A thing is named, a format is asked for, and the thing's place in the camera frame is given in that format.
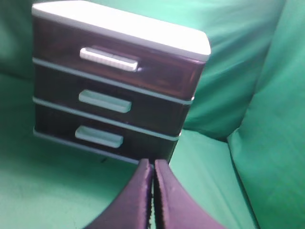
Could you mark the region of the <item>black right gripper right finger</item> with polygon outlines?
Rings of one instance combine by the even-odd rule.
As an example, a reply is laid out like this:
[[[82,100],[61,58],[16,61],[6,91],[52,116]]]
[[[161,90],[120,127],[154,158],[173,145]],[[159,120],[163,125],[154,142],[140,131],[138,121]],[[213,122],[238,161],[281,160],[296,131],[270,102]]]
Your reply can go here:
[[[153,204],[157,229],[224,228],[194,201],[161,159],[154,162]]]

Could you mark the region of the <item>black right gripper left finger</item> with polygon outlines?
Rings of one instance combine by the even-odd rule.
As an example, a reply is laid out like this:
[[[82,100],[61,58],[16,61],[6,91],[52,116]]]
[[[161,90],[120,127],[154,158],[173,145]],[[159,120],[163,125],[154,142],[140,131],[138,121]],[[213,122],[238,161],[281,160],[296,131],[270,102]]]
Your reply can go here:
[[[128,184],[87,229],[146,229],[151,215],[153,168],[139,161]]]

